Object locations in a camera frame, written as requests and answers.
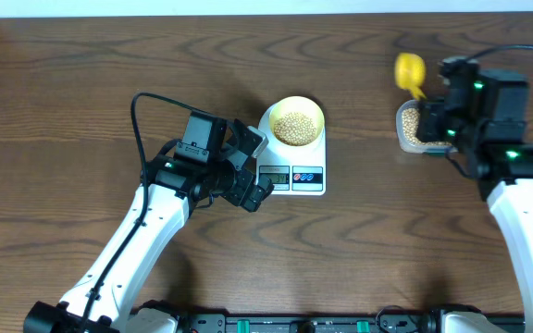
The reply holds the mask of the yellow plastic measuring scoop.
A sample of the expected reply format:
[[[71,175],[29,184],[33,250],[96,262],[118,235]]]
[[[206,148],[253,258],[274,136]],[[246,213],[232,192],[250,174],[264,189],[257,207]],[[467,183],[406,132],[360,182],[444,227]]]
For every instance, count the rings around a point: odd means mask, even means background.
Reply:
[[[394,64],[394,80],[398,88],[408,91],[416,100],[425,99],[421,90],[425,78],[425,62],[419,55],[398,54]]]

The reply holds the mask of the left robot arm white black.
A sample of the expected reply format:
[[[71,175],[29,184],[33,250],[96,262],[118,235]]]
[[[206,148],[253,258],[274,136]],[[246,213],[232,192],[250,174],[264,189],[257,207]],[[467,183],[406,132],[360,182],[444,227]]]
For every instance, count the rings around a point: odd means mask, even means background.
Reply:
[[[26,332],[175,332],[179,319],[157,309],[132,311],[160,254],[203,200],[222,197],[248,212],[272,192],[266,176],[245,168],[268,138],[260,130],[191,113],[184,137],[144,162],[129,212],[81,280],[58,304],[37,302]]]

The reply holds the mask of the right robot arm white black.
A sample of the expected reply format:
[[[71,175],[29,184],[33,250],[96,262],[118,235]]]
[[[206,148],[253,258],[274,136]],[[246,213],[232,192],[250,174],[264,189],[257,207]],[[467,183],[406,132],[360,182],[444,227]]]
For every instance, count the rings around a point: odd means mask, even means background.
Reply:
[[[512,70],[483,69],[476,60],[440,64],[447,91],[419,101],[416,137],[447,142],[465,157],[458,170],[480,197],[505,239],[533,332],[533,144],[525,141],[527,78]]]

